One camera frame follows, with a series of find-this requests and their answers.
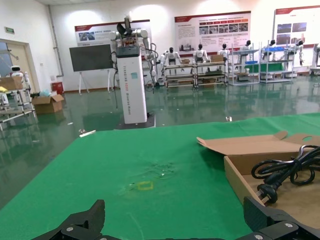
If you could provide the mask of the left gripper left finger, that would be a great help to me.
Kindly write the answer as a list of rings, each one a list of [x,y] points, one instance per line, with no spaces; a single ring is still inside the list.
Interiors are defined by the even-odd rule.
[[[105,201],[96,202],[86,211],[70,214],[57,228],[37,236],[36,240],[100,240],[105,223]]]

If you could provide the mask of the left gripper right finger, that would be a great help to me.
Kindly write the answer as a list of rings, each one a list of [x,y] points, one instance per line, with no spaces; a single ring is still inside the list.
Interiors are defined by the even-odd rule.
[[[320,231],[300,223],[287,212],[261,205],[252,196],[243,200],[243,216],[251,233],[241,240],[318,240]]]

